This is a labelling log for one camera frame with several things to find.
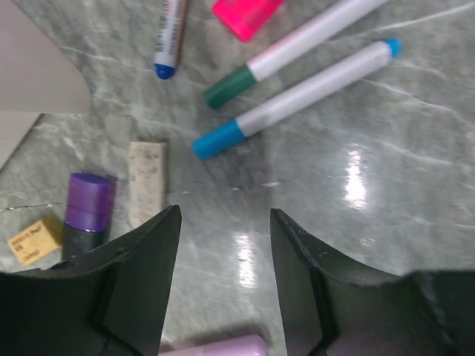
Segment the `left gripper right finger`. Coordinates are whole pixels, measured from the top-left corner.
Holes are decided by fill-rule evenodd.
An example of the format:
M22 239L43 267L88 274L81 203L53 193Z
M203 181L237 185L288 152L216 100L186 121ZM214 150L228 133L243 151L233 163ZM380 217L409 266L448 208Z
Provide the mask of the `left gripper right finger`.
M384 300L396 275L327 245L281 209L271 211L270 237L288 355L407 355Z

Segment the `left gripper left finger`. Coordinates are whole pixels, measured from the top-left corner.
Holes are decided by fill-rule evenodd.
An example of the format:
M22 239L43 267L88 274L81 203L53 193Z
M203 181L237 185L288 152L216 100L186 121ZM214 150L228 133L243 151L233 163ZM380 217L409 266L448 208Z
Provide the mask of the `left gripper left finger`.
M172 205L139 228L55 264L49 355L157 355L181 228Z

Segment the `white eraser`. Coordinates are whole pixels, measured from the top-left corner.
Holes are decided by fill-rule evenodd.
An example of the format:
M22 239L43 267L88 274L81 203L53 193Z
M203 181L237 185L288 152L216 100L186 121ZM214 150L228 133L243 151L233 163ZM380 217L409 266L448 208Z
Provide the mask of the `white eraser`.
M166 206L167 147L164 142L129 145L128 221L132 228L138 228Z

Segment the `white bottom drawer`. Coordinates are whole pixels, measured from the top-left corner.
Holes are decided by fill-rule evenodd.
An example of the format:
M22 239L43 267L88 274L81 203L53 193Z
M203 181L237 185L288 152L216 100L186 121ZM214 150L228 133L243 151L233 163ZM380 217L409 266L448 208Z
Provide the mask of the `white bottom drawer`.
M1 2L1 165L43 113L85 114L84 76L13 2Z

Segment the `yellow eraser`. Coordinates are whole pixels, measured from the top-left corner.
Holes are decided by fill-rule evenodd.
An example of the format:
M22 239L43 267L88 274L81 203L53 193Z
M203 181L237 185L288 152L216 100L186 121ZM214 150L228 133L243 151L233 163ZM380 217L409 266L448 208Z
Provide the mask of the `yellow eraser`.
M54 215L43 217L11 237L7 244L17 260L28 266L62 247L62 227Z

